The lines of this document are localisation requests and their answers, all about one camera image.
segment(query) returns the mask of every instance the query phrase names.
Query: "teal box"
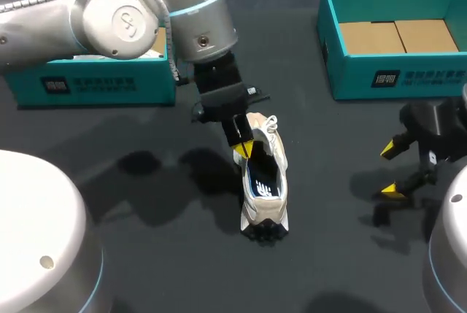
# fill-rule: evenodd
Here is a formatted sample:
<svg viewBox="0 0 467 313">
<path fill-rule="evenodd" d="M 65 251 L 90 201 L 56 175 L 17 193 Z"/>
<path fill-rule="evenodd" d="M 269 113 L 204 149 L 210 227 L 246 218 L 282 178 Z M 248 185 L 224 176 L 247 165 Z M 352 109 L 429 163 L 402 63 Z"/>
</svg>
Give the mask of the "teal box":
<svg viewBox="0 0 467 313">
<path fill-rule="evenodd" d="M 458 52 L 350 55 L 340 23 L 444 19 Z M 467 0 L 320 0 L 317 31 L 335 99 L 459 96 Z"/>
<path fill-rule="evenodd" d="M 175 102 L 175 81 L 167 48 L 163 58 L 51 61 L 6 74 L 5 80 L 20 107 Z"/>
</svg>

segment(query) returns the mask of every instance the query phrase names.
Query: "shoe tongue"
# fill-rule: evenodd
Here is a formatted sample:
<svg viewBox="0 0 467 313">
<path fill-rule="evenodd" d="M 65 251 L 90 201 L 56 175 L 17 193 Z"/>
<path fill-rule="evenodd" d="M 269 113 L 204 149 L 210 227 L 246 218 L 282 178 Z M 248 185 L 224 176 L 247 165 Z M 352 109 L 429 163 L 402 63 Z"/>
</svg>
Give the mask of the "shoe tongue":
<svg viewBox="0 0 467 313">
<path fill-rule="evenodd" d="M 253 136 L 256 141 L 263 143 L 263 149 L 266 151 L 266 154 L 272 156 L 272 146 L 271 142 L 269 141 L 269 135 L 261 128 L 255 128 L 253 130 Z"/>
</svg>

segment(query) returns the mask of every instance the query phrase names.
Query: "black label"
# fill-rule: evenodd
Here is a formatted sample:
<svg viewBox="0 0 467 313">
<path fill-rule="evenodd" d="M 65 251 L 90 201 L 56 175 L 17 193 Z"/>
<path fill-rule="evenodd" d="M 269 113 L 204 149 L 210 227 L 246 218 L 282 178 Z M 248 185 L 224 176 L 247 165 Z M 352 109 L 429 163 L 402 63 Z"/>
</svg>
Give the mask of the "black label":
<svg viewBox="0 0 467 313">
<path fill-rule="evenodd" d="M 70 88 L 65 77 L 41 77 L 45 91 L 49 94 L 69 94 Z"/>
<path fill-rule="evenodd" d="M 394 87 L 397 83 L 399 75 L 401 74 L 400 70 L 384 70 L 377 71 L 374 74 L 373 83 L 371 86 L 373 88 L 390 88 Z"/>
<path fill-rule="evenodd" d="M 326 40 L 324 40 L 323 45 L 321 45 L 321 54 L 323 54 L 323 60 L 324 64 L 326 65 L 328 63 L 328 44 L 326 43 Z"/>
</svg>

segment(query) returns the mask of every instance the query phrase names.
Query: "screw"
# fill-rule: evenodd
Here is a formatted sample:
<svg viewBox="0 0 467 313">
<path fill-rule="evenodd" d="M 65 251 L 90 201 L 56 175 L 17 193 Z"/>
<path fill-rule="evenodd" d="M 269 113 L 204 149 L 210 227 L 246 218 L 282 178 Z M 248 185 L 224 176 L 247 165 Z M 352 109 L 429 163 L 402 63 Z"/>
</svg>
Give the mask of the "screw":
<svg viewBox="0 0 467 313">
<path fill-rule="evenodd" d="M 198 44 L 201 48 L 205 48 L 209 44 L 209 38 L 206 36 L 200 36 L 198 38 Z"/>
</svg>

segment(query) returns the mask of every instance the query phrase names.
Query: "shoelace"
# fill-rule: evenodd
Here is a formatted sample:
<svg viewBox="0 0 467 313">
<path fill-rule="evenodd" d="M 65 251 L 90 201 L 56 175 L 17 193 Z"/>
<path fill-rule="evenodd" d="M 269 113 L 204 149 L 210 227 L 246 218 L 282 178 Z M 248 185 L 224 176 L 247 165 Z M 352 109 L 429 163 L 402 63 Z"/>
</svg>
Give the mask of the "shoelace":
<svg viewBox="0 0 467 313">
<path fill-rule="evenodd" d="M 263 123 L 263 127 L 269 133 L 269 141 L 274 143 L 276 141 L 277 132 L 277 117 L 275 115 L 269 116 Z"/>
</svg>

